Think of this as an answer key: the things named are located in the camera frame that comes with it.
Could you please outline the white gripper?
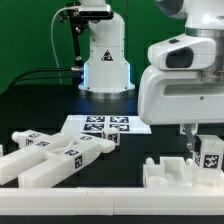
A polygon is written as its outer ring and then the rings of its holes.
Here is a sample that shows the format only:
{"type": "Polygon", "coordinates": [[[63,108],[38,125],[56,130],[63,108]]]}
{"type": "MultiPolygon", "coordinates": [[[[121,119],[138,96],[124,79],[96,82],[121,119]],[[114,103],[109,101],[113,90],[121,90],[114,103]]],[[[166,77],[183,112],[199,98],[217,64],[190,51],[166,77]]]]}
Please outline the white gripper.
{"type": "Polygon", "coordinates": [[[181,124],[190,151],[198,132],[194,123],[224,123],[224,83],[203,79],[216,55],[213,39],[185,34],[148,49],[150,65],[141,77],[138,115],[148,125],[181,124]]]}

